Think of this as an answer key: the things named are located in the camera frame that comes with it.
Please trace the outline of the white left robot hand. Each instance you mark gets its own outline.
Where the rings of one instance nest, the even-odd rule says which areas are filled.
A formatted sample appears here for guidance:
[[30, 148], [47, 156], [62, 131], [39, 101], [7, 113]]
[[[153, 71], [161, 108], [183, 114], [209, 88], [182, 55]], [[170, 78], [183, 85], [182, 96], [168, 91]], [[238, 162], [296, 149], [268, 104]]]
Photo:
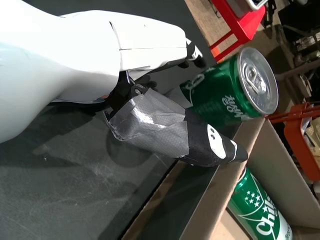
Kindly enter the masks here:
[[22, 133], [52, 103], [107, 103], [119, 141], [191, 165], [244, 162], [244, 147], [136, 80], [206, 62], [180, 27], [88, 10], [56, 16], [22, 0], [0, 3], [0, 140]]

